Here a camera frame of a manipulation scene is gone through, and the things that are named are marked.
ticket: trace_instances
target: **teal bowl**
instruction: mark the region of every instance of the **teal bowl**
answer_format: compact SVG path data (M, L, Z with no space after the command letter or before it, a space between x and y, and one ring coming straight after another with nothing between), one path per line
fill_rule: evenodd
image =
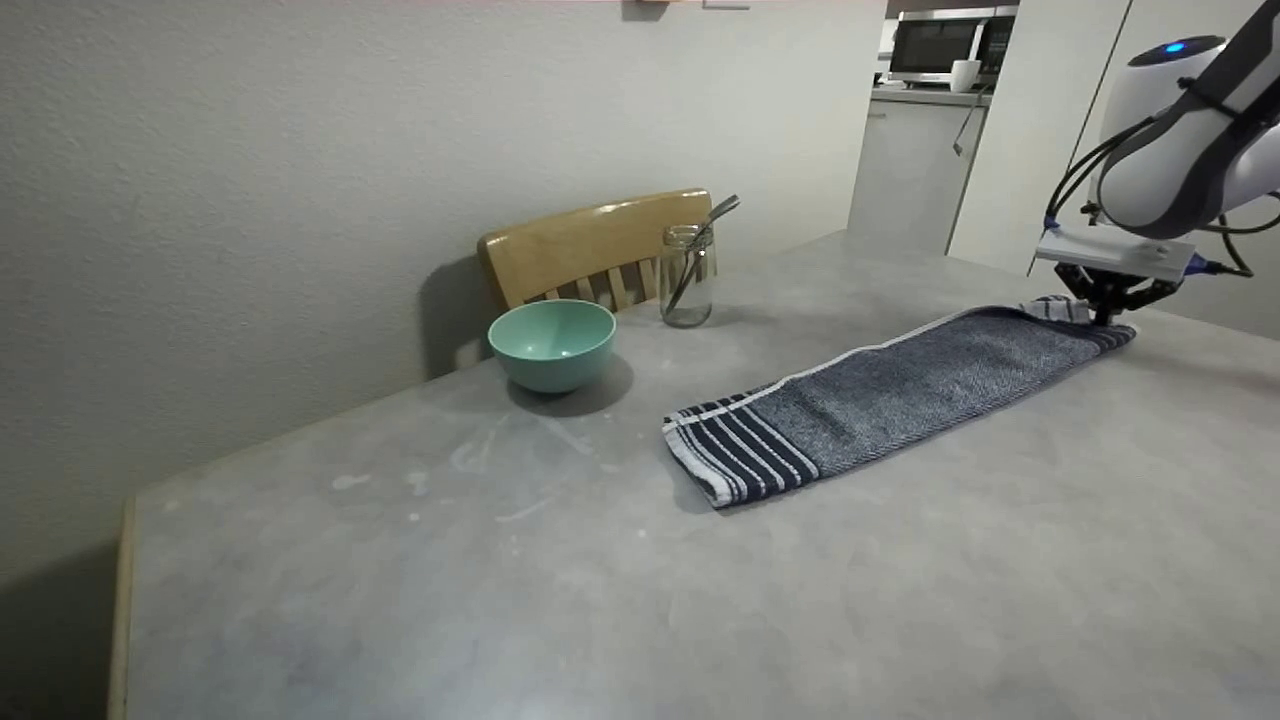
M538 301L486 324L486 349L512 385L529 391L574 391L590 385L611 349L611 314L590 301Z

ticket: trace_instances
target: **microwave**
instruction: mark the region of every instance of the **microwave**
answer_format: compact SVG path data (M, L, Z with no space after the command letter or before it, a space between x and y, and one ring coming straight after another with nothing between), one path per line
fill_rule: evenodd
M1014 9L898 12L888 82L942 89L953 61L979 61L979 89L997 89Z

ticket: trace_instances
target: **gray towel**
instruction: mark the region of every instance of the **gray towel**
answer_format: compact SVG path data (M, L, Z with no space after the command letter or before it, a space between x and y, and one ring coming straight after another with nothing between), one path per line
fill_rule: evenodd
M1133 337L1127 324L975 309L760 391L670 412L665 441L721 510L746 506L1014 403Z

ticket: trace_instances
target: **gray countertop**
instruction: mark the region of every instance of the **gray countertop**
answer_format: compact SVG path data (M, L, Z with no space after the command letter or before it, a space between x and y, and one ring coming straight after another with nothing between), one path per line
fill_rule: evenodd
M620 317L567 399L496 364L135 499L132 720L1280 716L1280 344L1136 349L862 474L712 513L659 415L1019 276L845 238L729 268L709 328Z
M872 106L989 107L989 93L872 89Z

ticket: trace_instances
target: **white cabinet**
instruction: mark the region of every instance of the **white cabinet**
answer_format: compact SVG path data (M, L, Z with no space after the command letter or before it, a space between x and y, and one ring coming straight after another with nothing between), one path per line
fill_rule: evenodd
M852 242L942 256L985 121L979 95L877 93L849 212Z

